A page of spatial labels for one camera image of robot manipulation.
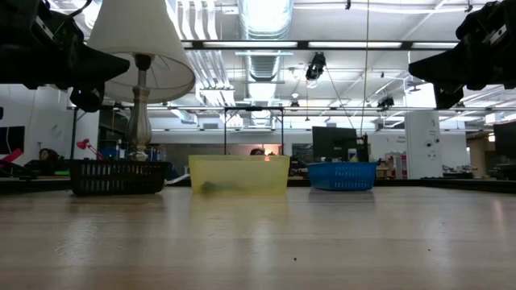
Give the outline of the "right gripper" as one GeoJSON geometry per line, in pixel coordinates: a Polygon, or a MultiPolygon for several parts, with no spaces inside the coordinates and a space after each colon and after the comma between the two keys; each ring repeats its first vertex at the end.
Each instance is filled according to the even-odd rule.
{"type": "Polygon", "coordinates": [[[412,76],[434,84],[437,109],[460,102],[465,85],[470,90],[487,85],[516,89],[516,49],[493,53],[488,40],[494,31],[489,16],[499,7],[499,2],[487,2],[468,14],[456,28],[459,43],[454,48],[409,64],[412,76]]]}

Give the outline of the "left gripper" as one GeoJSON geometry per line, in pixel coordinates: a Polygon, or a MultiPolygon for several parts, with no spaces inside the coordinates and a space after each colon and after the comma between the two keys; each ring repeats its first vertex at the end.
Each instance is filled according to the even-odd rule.
{"type": "Polygon", "coordinates": [[[102,87],[95,86],[125,73],[130,61],[84,43],[84,34],[73,17],[60,20],[60,52],[63,54],[22,54],[22,84],[29,89],[54,85],[73,87],[70,101],[80,110],[94,113],[102,106],[102,87]]]}

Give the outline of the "yellow translucent plastic bin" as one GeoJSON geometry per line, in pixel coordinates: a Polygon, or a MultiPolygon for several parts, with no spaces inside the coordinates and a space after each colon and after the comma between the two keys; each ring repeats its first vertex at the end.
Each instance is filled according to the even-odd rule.
{"type": "Polygon", "coordinates": [[[287,155],[191,155],[191,188],[203,197],[283,195],[289,162],[287,155]]]}

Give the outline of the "red desk lamp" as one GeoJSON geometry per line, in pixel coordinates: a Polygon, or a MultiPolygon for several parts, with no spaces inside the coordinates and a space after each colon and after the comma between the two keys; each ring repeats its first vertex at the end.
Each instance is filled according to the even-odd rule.
{"type": "Polygon", "coordinates": [[[91,144],[89,139],[83,139],[77,142],[77,146],[82,150],[91,151],[97,160],[104,160],[104,156],[91,144]]]}

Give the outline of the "black monitor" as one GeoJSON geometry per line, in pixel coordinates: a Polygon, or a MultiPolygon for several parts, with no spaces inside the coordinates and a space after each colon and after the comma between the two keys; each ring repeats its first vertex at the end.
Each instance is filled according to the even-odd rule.
{"type": "Polygon", "coordinates": [[[355,129],[313,126],[311,132],[315,158],[348,161],[348,150],[357,149],[355,129]]]}
{"type": "Polygon", "coordinates": [[[516,121],[493,125],[497,155],[516,159],[516,121]]]}
{"type": "Polygon", "coordinates": [[[0,155],[8,155],[15,150],[24,152],[25,127],[0,127],[0,155]]]}

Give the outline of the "white column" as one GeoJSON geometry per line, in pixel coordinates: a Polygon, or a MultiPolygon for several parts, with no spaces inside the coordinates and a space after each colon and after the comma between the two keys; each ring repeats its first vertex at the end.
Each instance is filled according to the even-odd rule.
{"type": "Polygon", "coordinates": [[[405,116],[409,179],[443,176],[439,116],[436,111],[413,111],[405,116]]]}

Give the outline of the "red bar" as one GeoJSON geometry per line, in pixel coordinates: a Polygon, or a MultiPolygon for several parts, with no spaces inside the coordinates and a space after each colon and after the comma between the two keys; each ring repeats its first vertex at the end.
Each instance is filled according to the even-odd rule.
{"type": "Polygon", "coordinates": [[[24,165],[26,161],[26,156],[21,149],[15,149],[11,153],[3,155],[0,154],[0,160],[11,162],[17,165],[24,165]]]}

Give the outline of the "black plastic basket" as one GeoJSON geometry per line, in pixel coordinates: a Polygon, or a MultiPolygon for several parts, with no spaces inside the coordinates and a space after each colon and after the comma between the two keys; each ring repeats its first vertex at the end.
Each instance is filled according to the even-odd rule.
{"type": "Polygon", "coordinates": [[[72,191],[76,196],[154,194],[165,184],[169,163],[132,160],[73,160],[72,191]]]}

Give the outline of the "blue plastic basket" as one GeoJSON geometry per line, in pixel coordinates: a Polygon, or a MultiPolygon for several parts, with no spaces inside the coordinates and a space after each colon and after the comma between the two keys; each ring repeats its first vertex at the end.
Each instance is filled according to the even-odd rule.
{"type": "Polygon", "coordinates": [[[370,162],[331,162],[309,164],[312,187],[329,191],[367,191],[376,179],[377,164],[370,162]]]}

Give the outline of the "black background frame stand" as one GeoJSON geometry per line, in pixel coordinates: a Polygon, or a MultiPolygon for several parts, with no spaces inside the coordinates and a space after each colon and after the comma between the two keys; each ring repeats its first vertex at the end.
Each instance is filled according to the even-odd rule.
{"type": "Polygon", "coordinates": [[[281,123],[281,145],[279,153],[285,155],[285,108],[282,106],[224,106],[223,107],[223,154],[227,155],[227,122],[241,110],[246,112],[261,112],[267,110],[281,123]]]}

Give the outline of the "silver ceiling air duct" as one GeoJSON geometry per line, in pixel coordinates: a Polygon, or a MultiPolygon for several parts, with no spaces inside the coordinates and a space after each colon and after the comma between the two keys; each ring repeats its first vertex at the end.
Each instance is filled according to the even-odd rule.
{"type": "MultiPolygon", "coordinates": [[[[284,40],[292,21],[293,0],[238,0],[241,38],[284,40]]],[[[281,56],[247,56],[251,80],[272,81],[277,77],[281,56]]]]}

